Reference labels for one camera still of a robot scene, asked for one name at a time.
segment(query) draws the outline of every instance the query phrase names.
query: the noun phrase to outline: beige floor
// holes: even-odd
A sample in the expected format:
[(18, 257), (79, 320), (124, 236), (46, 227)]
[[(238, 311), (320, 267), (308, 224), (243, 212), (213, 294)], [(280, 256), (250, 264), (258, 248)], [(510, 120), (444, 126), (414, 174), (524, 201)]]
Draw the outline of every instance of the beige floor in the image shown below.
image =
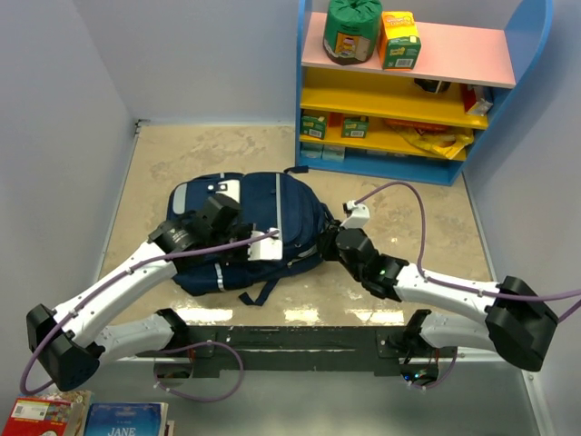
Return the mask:
[[(205, 173), (281, 171), (293, 166), (294, 129), (280, 126), (145, 126), (133, 158), (105, 257), (108, 273), (143, 242), (164, 219), (170, 191)], [(311, 171), (297, 176), (328, 204), (337, 218), (341, 205), (361, 197), (385, 179)], [(440, 187), (417, 183), (428, 215), (424, 267), (472, 280), (488, 271), (463, 180)], [(382, 252), (415, 262), (419, 248), (419, 209), (404, 187), (393, 187), (367, 201), (366, 232)], [(251, 296), (260, 286), (251, 288)], [(193, 298), (168, 281), (149, 291), (116, 322), (134, 321), (172, 307), (189, 324), (235, 325), (399, 325), (415, 304), (371, 297), (337, 263), (325, 263), (279, 282), (267, 303), (244, 306), (241, 292)]]

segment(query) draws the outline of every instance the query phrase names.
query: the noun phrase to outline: pink shelf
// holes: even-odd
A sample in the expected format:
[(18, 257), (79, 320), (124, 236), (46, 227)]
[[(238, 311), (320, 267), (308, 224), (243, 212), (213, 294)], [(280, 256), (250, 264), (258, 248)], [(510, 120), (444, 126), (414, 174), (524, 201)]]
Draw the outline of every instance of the pink shelf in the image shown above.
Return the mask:
[(503, 30), (418, 23), (421, 51), (411, 71), (382, 70), (377, 51), (364, 64), (339, 65), (323, 49), (327, 14), (313, 12), (302, 53), (302, 65), (362, 73), (438, 79), (464, 84), (514, 88), (515, 75)]

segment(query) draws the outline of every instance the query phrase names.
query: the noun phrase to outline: navy blue backpack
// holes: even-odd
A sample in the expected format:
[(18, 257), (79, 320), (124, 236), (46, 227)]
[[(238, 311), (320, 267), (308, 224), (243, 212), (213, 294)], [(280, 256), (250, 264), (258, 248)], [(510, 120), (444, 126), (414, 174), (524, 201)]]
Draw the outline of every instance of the navy blue backpack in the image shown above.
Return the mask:
[(216, 257), (207, 257), (204, 263), (177, 274), (175, 282), (194, 296), (266, 282), (256, 301), (246, 292), (240, 296), (245, 304), (262, 306), (279, 279), (305, 273), (322, 263), (316, 237), (333, 218), (309, 186), (288, 175), (288, 171), (306, 173), (308, 167), (291, 168), (284, 173), (216, 173), (178, 185), (170, 196), (167, 219), (199, 210), (227, 181), (240, 181), (241, 221), (255, 223), (261, 232), (272, 227), (281, 229), (283, 252), (281, 261), (228, 265), (218, 263)]

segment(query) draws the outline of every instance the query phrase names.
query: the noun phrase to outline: blue book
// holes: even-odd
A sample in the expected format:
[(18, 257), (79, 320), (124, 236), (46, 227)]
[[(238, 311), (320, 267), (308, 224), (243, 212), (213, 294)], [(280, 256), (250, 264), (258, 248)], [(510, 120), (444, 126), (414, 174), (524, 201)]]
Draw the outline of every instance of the blue book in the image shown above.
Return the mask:
[(167, 404), (97, 402), (89, 409), (84, 436), (163, 436)]

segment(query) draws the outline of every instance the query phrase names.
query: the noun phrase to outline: yellow shelf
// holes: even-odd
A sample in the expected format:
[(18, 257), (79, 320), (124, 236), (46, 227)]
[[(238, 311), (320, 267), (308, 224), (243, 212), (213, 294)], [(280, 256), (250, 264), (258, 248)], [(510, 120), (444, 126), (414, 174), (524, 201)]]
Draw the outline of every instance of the yellow shelf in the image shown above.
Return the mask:
[(309, 68), (300, 107), (454, 125), (484, 130), (485, 116), (466, 115), (459, 84), (442, 94), (429, 94), (413, 79), (382, 74)]
[[(413, 156), (432, 157), (444, 159), (437, 154), (426, 152), (418, 147), (414, 147), (403, 139), (399, 134), (386, 126), (379, 118), (369, 119), (369, 131), (363, 139), (343, 138), (341, 136), (341, 127), (335, 126), (327, 129), (325, 139), (317, 139), (312, 136), (302, 134), (300, 136), (302, 143), (340, 145), (349, 148), (363, 148), (366, 150), (380, 150), (382, 152), (410, 154)], [(466, 150), (462, 150), (453, 159), (454, 161), (465, 161)]]

